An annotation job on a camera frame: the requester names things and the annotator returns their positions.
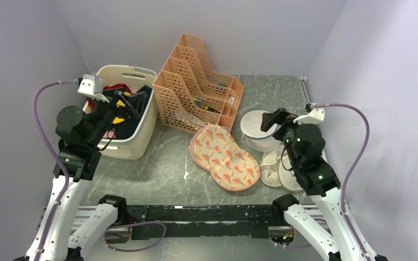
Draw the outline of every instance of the orange plastic organizer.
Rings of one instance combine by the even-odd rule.
[[[183,34],[153,89],[161,123],[195,133],[208,123],[231,131],[244,86],[236,77],[215,72],[202,40]]]

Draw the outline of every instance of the white plastic basket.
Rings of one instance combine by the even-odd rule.
[[[97,75],[103,78],[105,86],[124,83],[129,88],[136,90],[139,90],[143,85],[153,88],[153,82],[156,79],[156,73],[152,70],[127,65],[106,65],[100,68]],[[101,152],[102,155],[117,159],[138,159],[143,156],[158,119],[158,107],[154,92],[151,92],[148,105],[135,133],[126,140],[112,140],[108,147]],[[87,102],[83,111],[86,114],[91,112]],[[99,148],[106,146],[108,141],[109,139],[102,139]]]

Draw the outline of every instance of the gray marble tabletop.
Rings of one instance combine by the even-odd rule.
[[[262,152],[249,148],[239,128],[241,117],[251,110],[274,111],[284,107],[305,113],[305,99],[297,77],[238,76],[244,94],[231,134],[238,145],[260,162]],[[270,204],[287,193],[260,180],[238,192],[220,187],[192,160],[189,145],[193,134],[156,123],[148,148],[138,160],[102,157],[84,205],[97,204],[105,194],[125,197],[128,204]]]

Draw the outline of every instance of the floral print cloth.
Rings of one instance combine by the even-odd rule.
[[[207,125],[196,132],[190,153],[193,160],[226,190],[247,189],[260,178],[257,161],[221,126]]]

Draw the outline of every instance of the white wall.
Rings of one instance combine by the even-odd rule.
[[[308,74],[311,100],[360,108],[371,124],[347,200],[373,248],[389,260],[418,260],[418,1],[349,0]],[[327,109],[321,128],[343,179],[364,125]]]
[[[200,36],[215,70],[306,75],[347,0],[57,0],[92,71],[159,71],[182,33]]]
[[[38,136],[31,97],[41,85],[88,72],[51,1],[0,1],[0,260],[24,256],[52,187],[54,160]],[[74,86],[43,92],[39,115],[52,144],[56,116],[81,105]]]

